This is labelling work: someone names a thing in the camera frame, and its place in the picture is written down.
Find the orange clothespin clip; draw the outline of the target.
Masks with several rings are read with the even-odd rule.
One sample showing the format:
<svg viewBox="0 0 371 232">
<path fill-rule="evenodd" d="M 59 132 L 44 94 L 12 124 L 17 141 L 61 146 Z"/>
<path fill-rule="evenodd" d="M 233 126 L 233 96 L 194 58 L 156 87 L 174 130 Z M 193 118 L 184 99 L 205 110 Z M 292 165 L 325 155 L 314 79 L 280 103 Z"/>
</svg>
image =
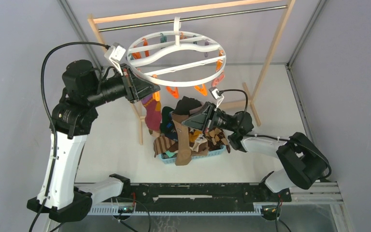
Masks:
<svg viewBox="0 0 371 232">
<path fill-rule="evenodd" d="M 155 78 L 155 79 L 157 79 L 157 75 L 156 74 L 153 74 L 152 77 Z M 154 92 L 153 95 L 152 95 L 152 97 L 153 97 L 153 99 L 155 101 L 159 102 L 160 101 L 160 92 L 159 91 Z"/>
</svg>

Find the purple striped sock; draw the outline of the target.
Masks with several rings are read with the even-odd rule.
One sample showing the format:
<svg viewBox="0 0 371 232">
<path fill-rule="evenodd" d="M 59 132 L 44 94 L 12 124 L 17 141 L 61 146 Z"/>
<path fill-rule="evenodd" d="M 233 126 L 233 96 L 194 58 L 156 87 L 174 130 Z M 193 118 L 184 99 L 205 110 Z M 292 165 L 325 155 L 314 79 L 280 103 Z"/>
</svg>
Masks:
<svg viewBox="0 0 371 232">
<path fill-rule="evenodd" d="M 149 130 L 160 131 L 162 121 L 161 102 L 153 99 L 150 94 L 141 100 L 143 107 L 146 109 L 145 123 Z"/>
</svg>

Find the tan brown sock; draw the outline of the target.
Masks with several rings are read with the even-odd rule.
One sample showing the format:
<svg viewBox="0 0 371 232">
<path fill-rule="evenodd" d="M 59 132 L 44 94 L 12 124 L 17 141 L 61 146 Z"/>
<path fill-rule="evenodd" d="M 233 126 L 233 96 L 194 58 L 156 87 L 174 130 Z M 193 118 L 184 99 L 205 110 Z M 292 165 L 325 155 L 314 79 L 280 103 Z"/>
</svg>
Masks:
<svg viewBox="0 0 371 232">
<path fill-rule="evenodd" d="M 188 127 L 181 123 L 188 118 L 188 115 L 172 114 L 172 119 L 178 135 L 178 153 L 176 166 L 188 165 L 191 162 L 191 155 L 200 155 L 200 153 L 192 151 L 189 147 Z"/>
</svg>

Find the white round clip hanger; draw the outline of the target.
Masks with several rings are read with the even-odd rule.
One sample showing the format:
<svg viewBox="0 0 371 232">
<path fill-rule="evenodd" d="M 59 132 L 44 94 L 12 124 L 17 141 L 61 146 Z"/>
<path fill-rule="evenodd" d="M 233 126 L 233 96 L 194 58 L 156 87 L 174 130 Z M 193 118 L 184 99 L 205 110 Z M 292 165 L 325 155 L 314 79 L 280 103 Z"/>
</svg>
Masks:
<svg viewBox="0 0 371 232">
<path fill-rule="evenodd" d="M 205 35 L 182 30 L 179 20 L 179 16 L 174 18 L 172 30 L 134 41 L 126 53 L 128 65 L 141 78 L 167 87 L 203 86 L 219 78 L 227 61 L 223 46 Z M 160 43 L 160 33 L 167 36 L 166 43 Z"/>
</svg>

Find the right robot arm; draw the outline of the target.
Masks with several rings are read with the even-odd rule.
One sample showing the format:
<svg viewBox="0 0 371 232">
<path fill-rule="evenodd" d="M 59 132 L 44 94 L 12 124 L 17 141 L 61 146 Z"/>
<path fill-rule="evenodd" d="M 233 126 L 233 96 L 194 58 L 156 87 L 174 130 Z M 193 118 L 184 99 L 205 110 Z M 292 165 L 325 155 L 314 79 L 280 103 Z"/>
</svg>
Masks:
<svg viewBox="0 0 371 232">
<path fill-rule="evenodd" d="M 282 169 L 272 171 L 261 181 L 260 196 L 273 201 L 279 192 L 291 187 L 309 189 L 317 180 L 331 174 L 331 166 L 320 150 L 301 133 L 282 138 L 254 133 L 251 115 L 239 111 L 234 115 L 206 102 L 198 111 L 182 121 L 182 125 L 203 132 L 222 129 L 231 132 L 228 142 L 234 150 L 260 153 L 278 159 Z"/>
</svg>

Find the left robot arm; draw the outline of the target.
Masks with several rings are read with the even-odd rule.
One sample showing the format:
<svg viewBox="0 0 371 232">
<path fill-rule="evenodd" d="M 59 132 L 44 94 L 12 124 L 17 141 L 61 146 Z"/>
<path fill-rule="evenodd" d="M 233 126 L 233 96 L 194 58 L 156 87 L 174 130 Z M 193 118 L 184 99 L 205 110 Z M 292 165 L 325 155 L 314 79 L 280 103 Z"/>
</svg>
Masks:
<svg viewBox="0 0 371 232">
<path fill-rule="evenodd" d="M 132 194 L 129 179 L 117 174 L 81 187 L 74 184 L 92 123 L 98 117 L 96 108 L 120 98 L 139 102 L 160 88 L 138 78 L 127 65 L 114 76 L 103 77 L 88 60 L 70 63 L 62 80 L 61 99 L 50 115 L 51 150 L 43 186 L 38 196 L 28 200 L 27 208 L 67 223 L 81 221 L 93 205 L 104 200 L 116 197 L 124 202 Z"/>
</svg>

